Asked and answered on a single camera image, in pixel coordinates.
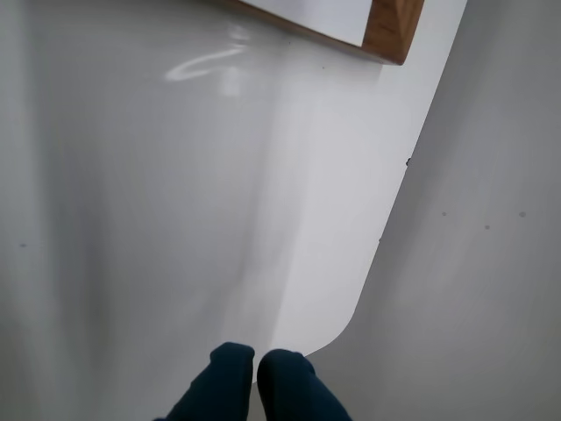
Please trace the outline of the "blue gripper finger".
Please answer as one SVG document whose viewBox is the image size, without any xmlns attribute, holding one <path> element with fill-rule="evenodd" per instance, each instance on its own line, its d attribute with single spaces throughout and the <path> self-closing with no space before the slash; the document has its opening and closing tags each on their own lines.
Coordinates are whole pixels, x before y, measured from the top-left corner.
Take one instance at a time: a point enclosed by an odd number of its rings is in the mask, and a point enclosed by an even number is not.
<svg viewBox="0 0 561 421">
<path fill-rule="evenodd" d="M 225 342 L 164 417 L 166 420 L 246 420 L 253 375 L 252 347 Z"/>
<path fill-rule="evenodd" d="M 275 349 L 258 366 L 257 384 L 268 420 L 349 420 L 335 395 L 302 354 Z"/>
</svg>

